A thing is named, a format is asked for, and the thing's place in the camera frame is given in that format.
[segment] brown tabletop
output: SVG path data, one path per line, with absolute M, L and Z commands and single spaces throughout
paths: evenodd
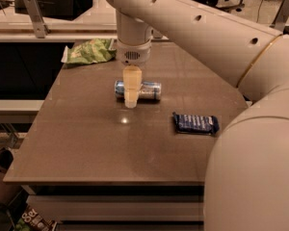
M 127 109 L 115 98 L 123 65 L 64 66 L 5 181 L 23 185 L 199 185 L 216 137 L 177 134 L 172 112 L 214 115 L 221 129 L 242 95 L 171 42 L 154 42 L 145 81 L 160 102 Z

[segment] metal bracket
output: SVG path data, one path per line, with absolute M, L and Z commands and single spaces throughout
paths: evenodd
M 38 39 L 44 39 L 50 31 L 42 19 L 38 1 L 23 0 L 23 2 L 27 8 L 28 14 L 30 15 L 36 37 Z
M 282 0 L 271 27 L 278 29 L 280 32 L 283 32 L 288 18 L 289 18 L 289 0 Z

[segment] black box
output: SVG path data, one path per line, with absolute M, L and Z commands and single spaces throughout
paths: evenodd
M 16 13 L 27 13 L 23 0 L 15 1 Z M 42 16 L 73 20 L 92 7 L 93 0 L 37 0 Z

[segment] crumpled green bag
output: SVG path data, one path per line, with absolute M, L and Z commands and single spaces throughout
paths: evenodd
M 62 62 L 66 64 L 105 63 L 116 57 L 113 39 L 95 38 L 69 49 L 66 47 Z

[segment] silver can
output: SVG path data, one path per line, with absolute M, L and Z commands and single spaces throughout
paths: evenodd
M 162 84 L 158 82 L 143 81 L 139 91 L 139 99 L 161 100 Z M 115 82 L 116 98 L 124 98 L 124 83 L 123 81 Z

